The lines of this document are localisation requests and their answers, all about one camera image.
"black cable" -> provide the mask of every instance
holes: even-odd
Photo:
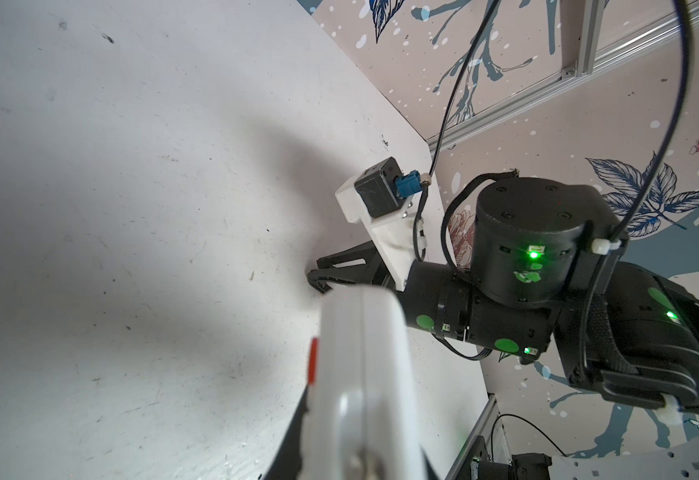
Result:
[[[475,56],[475,52],[478,49],[480,43],[480,38],[485,32],[485,27],[489,24],[491,17],[493,16],[498,5],[501,4],[501,0],[493,0],[488,8],[488,11],[483,16],[483,21],[480,23],[478,28],[478,33],[475,35],[475,39],[472,41],[467,54],[464,57],[464,64],[461,65],[461,70],[459,70],[459,75],[456,77],[456,83],[453,86],[453,91],[451,91],[451,97],[448,100],[448,105],[445,107],[445,114],[443,115],[443,123],[440,126],[440,133],[438,134],[438,144],[435,147],[435,153],[432,154],[432,165],[429,168],[429,177],[431,178],[435,174],[435,166],[438,164],[438,157],[440,156],[440,146],[442,145],[443,135],[445,134],[445,127],[448,125],[448,118],[451,114],[451,107],[453,106],[453,101],[456,98],[456,92],[459,91],[459,85],[461,84],[461,79],[464,77],[464,72],[467,71],[467,64],[471,62],[472,57]],[[416,260],[419,262],[424,261],[425,251],[421,252],[419,255],[419,220],[421,219],[421,212],[424,210],[424,204],[427,203],[427,189],[428,184],[424,185],[421,189],[421,198],[419,199],[419,208],[416,210],[416,217],[413,221],[413,249],[416,255]]]
[[[552,442],[552,438],[549,438],[549,437],[547,436],[546,433],[544,433],[544,432],[541,431],[541,428],[538,428],[538,427],[537,427],[536,425],[534,425],[530,420],[526,420],[525,418],[523,418],[523,417],[521,417],[521,416],[518,416],[518,415],[514,415],[514,414],[512,414],[512,413],[502,413],[501,415],[499,415],[498,417],[496,417],[496,419],[494,420],[494,424],[493,424],[493,426],[491,427],[491,462],[494,461],[494,456],[493,456],[493,432],[494,432],[494,430],[496,429],[496,423],[498,422],[498,419],[501,418],[501,417],[515,417],[515,418],[519,418],[519,419],[522,420],[523,422],[526,422],[528,425],[532,426],[533,428],[536,428],[536,430],[538,430],[538,432],[539,432],[541,435],[543,435],[544,438],[546,438],[547,440],[549,440],[549,443],[551,443],[553,446],[555,446],[555,448],[557,448],[557,451],[560,452],[560,455],[562,455],[562,456],[564,456],[564,457],[568,456],[568,455],[566,455],[565,453],[563,453],[563,450],[562,450],[560,447],[558,447],[557,444],[556,444],[555,442]]]
[[[664,133],[664,139],[661,141],[661,146],[656,154],[656,157],[652,160],[653,165],[648,172],[648,175],[643,178],[643,187],[640,193],[635,197],[635,201],[632,203],[629,211],[621,222],[616,226],[616,228],[611,232],[608,240],[613,243],[619,240],[619,237],[627,230],[630,222],[634,218],[635,214],[639,211],[643,202],[648,197],[651,192],[651,187],[659,175],[659,170],[661,169],[662,162],[664,160],[664,155],[670,146],[672,136],[677,128],[677,123],[680,121],[681,112],[683,111],[683,103],[685,102],[686,94],[688,91],[688,83],[690,79],[690,63],[691,63],[691,48],[693,45],[693,33],[691,32],[690,26],[690,15],[688,13],[688,6],[685,0],[673,0],[675,5],[675,13],[677,14],[677,22],[681,34],[681,83],[677,89],[677,97],[675,98],[675,108],[672,110],[672,118],[670,120],[669,126],[667,126],[667,131]],[[606,263],[607,255],[603,255],[595,265],[595,270],[592,274],[592,279],[589,286],[587,287],[587,293],[585,295],[584,309],[581,311],[581,321],[579,324],[579,367],[581,369],[580,374],[585,376],[587,374],[587,345],[585,344],[586,334],[587,334],[587,319],[589,316],[589,309],[592,304],[592,298],[594,297],[594,289],[597,287],[597,282],[603,273],[603,269]]]
[[[445,255],[445,261],[448,263],[448,266],[450,266],[451,270],[453,270],[454,273],[457,276],[459,276],[462,280],[471,283],[469,278],[465,278],[464,274],[460,272],[459,268],[457,268],[456,264],[454,264],[453,260],[451,259],[451,252],[449,252],[448,250],[448,244],[445,242],[445,233],[448,231],[448,224],[451,221],[451,217],[455,213],[456,209],[459,208],[459,205],[464,203],[464,200],[467,200],[467,197],[469,197],[472,194],[472,192],[474,192],[475,189],[486,180],[498,181],[503,180],[504,178],[517,177],[517,175],[517,170],[511,170],[501,174],[478,175],[477,177],[473,178],[467,184],[466,187],[464,187],[464,189],[460,192],[459,195],[456,195],[456,197],[453,199],[448,208],[445,209],[445,215],[443,215],[443,223],[442,225],[440,225],[440,245],[442,246],[443,255]]]
[[[452,351],[453,353],[455,353],[456,355],[460,356],[462,359],[474,360],[474,361],[483,360],[485,357],[489,356],[489,355],[491,354],[491,352],[493,352],[493,350],[491,350],[491,349],[489,349],[489,348],[484,348],[483,350],[480,350],[480,351],[478,352],[478,354],[475,355],[475,356],[466,356],[465,354],[463,354],[463,353],[461,353],[460,351],[456,350],[456,349],[449,343],[449,341],[447,341],[446,339],[441,339],[441,338],[439,338],[438,336],[436,336],[434,333],[432,333],[432,336],[435,338],[435,340],[437,340],[438,342],[440,342],[440,343],[442,343],[443,345],[445,345],[445,347],[448,348],[448,350],[450,350],[450,351]]]
[[[664,134],[664,139],[661,141],[661,146],[659,147],[659,151],[656,154],[656,159],[653,162],[651,171],[649,172],[647,177],[643,178],[643,188],[641,189],[639,195],[635,197],[635,201],[630,207],[627,214],[624,215],[624,218],[621,219],[621,222],[618,224],[616,229],[611,233],[611,236],[608,238],[611,242],[619,240],[619,236],[621,236],[624,233],[624,231],[627,230],[627,227],[629,226],[630,222],[632,222],[632,219],[637,214],[640,207],[643,205],[643,202],[645,201],[646,197],[648,197],[649,192],[651,192],[651,186],[653,185],[653,181],[656,179],[656,176],[659,174],[661,164],[664,160],[664,155],[670,146],[672,136],[675,133],[675,128],[677,128],[677,122],[680,121],[681,112],[683,111],[683,103],[685,102],[690,78],[690,56],[691,47],[693,43],[693,34],[691,33],[690,15],[688,13],[688,6],[686,5],[685,0],[673,0],[673,3],[675,5],[675,12],[677,13],[677,21],[680,25],[681,53],[683,55],[681,66],[681,84],[680,87],[678,87],[677,89],[675,108],[672,111],[672,118],[670,120],[670,124],[667,127],[667,132]]]

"floral wallpaper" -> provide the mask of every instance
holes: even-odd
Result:
[[[633,241],[624,260],[699,297],[699,30],[695,49],[681,123],[660,175],[629,225]],[[679,45],[669,42],[444,151],[436,172],[444,204],[480,173],[519,168],[523,176],[589,184],[616,215],[624,215],[655,159],[679,72]],[[450,222],[455,259],[462,266],[471,261],[474,204],[475,195]],[[699,436],[698,417],[685,415],[671,426],[651,410],[571,389],[552,346],[534,365],[498,355],[481,365],[502,412],[528,418],[575,456],[639,453]],[[509,422],[506,428],[513,453],[554,453],[536,432]]]
[[[449,126],[573,64],[584,14],[583,2],[504,1],[476,39],[488,0],[298,1],[423,138],[439,131],[472,42]],[[671,12],[669,0],[610,0],[601,43]]]

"white plastic device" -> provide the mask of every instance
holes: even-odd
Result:
[[[342,207],[342,212],[350,224],[363,223],[365,229],[376,245],[376,250],[382,256],[382,260],[389,270],[389,274],[395,281],[395,288],[405,290],[408,281],[408,273],[411,270],[415,255],[413,253],[413,221],[415,210],[412,208],[413,197],[408,197],[403,206],[390,214],[372,218],[368,213],[363,198],[355,190],[355,181],[360,178],[357,174],[344,182],[341,188],[336,190],[336,200]],[[424,219],[419,222],[419,233],[424,229]],[[419,235],[419,249],[424,249],[426,239]]]
[[[395,294],[326,294],[310,353],[300,480],[424,480],[405,318]]]

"white tabletop surface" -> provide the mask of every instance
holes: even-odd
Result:
[[[0,478],[258,478],[316,334],[305,271],[367,240],[334,191],[389,155],[429,166],[294,0],[0,0]],[[485,385],[410,342],[444,475]]]

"green sticker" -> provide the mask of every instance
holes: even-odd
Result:
[[[541,275],[536,272],[513,272],[515,278],[517,278],[522,283],[531,283],[541,280]]]
[[[502,352],[517,353],[520,351],[520,347],[517,346],[517,343],[509,339],[496,340],[494,345],[496,346],[497,350],[501,350]]]
[[[648,287],[648,295],[651,295],[651,297],[656,301],[665,306],[666,308],[670,310],[675,310],[675,305],[670,302],[670,299],[667,298],[666,295],[664,295],[664,292],[659,290],[658,288],[653,288],[652,286]]]
[[[424,330],[434,330],[435,321],[429,315],[419,315],[416,317],[416,323]]]

